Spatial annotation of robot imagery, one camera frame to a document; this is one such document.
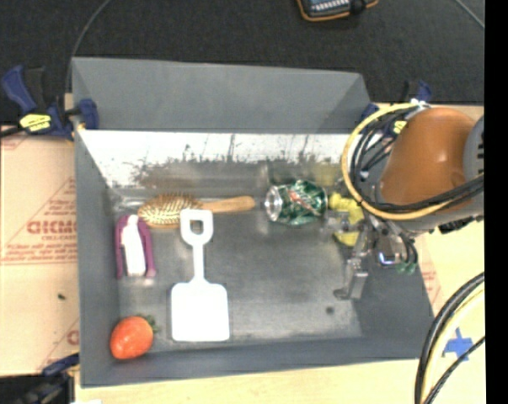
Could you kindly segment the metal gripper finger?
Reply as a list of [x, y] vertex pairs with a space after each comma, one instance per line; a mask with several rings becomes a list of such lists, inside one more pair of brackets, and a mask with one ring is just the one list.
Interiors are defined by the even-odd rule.
[[326, 215], [325, 229], [330, 236], [353, 232], [355, 226], [350, 221], [350, 212], [329, 210]]
[[368, 271], [360, 258], [344, 262], [342, 285], [333, 291], [337, 300], [359, 300], [368, 278]]

